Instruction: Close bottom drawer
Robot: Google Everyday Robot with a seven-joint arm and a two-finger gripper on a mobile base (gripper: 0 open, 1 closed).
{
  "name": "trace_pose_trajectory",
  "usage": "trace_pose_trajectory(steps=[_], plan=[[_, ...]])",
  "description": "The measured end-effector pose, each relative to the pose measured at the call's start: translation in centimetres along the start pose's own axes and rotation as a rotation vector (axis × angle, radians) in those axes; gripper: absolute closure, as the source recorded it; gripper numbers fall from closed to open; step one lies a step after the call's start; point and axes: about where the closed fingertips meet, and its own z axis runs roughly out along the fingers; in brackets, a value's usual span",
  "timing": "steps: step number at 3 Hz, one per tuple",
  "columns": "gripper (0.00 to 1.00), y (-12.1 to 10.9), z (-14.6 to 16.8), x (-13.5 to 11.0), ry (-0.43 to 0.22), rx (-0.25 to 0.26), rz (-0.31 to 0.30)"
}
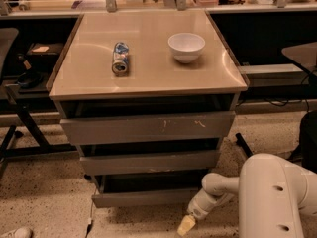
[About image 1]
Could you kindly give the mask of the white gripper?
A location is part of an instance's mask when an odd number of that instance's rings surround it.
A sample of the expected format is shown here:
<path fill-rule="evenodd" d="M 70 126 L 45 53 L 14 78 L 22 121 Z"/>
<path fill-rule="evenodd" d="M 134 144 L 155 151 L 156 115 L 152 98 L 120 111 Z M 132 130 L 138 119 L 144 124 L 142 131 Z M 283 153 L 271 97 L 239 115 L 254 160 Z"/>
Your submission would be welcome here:
<path fill-rule="evenodd" d="M 203 220 L 217 206 L 223 205 L 234 197 L 231 193 L 222 193 L 221 195 L 208 194 L 201 188 L 197 194 L 190 200 L 187 213 L 177 228 L 177 234 L 180 237 L 186 235 L 196 224 L 196 220 Z"/>

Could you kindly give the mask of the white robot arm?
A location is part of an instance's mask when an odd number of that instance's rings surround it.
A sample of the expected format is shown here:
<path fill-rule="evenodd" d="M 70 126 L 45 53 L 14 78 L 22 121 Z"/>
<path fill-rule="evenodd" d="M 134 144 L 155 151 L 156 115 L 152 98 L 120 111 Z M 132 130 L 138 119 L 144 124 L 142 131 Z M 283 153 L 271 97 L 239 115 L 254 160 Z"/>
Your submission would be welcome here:
<path fill-rule="evenodd" d="M 237 177 L 209 173 L 177 235 L 233 196 L 239 200 L 239 238 L 304 238 L 300 216 L 317 213 L 317 174 L 271 154 L 246 159 Z"/>

